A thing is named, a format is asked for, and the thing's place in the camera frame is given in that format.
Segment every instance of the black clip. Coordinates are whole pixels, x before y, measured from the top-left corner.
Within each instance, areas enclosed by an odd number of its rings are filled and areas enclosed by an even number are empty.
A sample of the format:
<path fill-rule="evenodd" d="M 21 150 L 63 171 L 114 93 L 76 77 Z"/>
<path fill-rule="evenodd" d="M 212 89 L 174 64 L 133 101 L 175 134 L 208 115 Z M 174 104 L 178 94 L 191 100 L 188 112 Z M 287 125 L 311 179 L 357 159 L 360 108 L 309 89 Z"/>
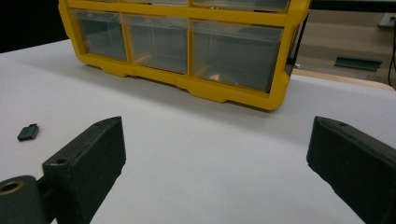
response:
<path fill-rule="evenodd" d="M 20 142 L 22 141 L 27 141 L 27 140 L 33 140 L 38 134 L 38 126 L 37 124 L 31 124 L 29 127 L 24 127 L 22 131 L 20 132 L 20 135 L 18 135 L 18 140 Z"/>

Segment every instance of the white plug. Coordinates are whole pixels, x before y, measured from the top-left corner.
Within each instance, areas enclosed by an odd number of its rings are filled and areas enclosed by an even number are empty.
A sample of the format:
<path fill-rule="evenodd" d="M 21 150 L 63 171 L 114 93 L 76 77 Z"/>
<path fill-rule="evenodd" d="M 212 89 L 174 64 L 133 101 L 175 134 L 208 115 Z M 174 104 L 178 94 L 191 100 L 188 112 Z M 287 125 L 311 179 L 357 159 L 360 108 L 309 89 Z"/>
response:
<path fill-rule="evenodd" d="M 396 13 L 387 12 L 384 14 L 378 25 L 383 27 L 393 27 L 394 26 L 393 20 L 396 20 Z"/>

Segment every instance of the dark background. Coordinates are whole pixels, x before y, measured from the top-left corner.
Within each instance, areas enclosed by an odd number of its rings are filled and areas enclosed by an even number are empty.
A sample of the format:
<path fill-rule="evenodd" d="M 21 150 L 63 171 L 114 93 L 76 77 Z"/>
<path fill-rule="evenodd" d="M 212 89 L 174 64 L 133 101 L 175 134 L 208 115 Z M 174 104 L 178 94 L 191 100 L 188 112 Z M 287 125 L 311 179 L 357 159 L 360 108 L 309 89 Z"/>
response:
<path fill-rule="evenodd" d="M 58 0 L 9 1 L 0 11 L 0 53 L 68 38 Z"/>

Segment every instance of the wooden edge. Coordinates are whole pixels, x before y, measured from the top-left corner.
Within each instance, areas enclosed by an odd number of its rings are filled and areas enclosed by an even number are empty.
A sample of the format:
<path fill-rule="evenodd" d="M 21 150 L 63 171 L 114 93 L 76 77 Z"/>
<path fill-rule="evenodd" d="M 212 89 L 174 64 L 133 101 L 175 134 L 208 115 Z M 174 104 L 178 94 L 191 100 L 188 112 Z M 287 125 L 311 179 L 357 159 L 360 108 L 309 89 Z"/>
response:
<path fill-rule="evenodd" d="M 367 86 L 367 87 L 374 87 L 374 88 L 387 90 L 387 91 L 395 91 L 391 86 L 389 86 L 387 84 L 370 81 L 370 80 L 362 80 L 362 79 L 356 79 L 356 78 L 352 78 L 352 77 L 340 77 L 340 76 L 312 72 L 312 71 L 306 71 L 306 70 L 300 70 L 300 69 L 294 69 L 292 73 L 294 75 L 303 76 L 303 77 L 315 77 L 315 78 L 321 78 L 321 79 L 326 79 L 326 80 L 331 80 L 331 81 L 351 83 L 351 84 L 357 84 L 357 85 Z"/>

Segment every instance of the small black object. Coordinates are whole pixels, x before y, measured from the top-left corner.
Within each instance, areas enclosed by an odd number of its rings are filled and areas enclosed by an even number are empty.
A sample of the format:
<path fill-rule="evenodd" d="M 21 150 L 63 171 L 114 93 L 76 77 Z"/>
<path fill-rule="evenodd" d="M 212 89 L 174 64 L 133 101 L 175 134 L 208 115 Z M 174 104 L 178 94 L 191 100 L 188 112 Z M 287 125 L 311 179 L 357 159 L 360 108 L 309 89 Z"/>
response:
<path fill-rule="evenodd" d="M 18 135 L 18 140 L 20 140 L 20 142 L 33 140 L 37 136 L 38 131 L 39 129 L 37 124 L 31 124 L 29 127 L 24 127 L 20 132 L 20 135 Z"/>
<path fill-rule="evenodd" d="M 396 149 L 348 124 L 315 117 L 309 167 L 365 223 L 396 223 Z"/>
<path fill-rule="evenodd" d="M 88 224 L 126 161 L 121 117 L 94 123 L 43 162 L 44 175 L 0 183 L 5 224 Z"/>

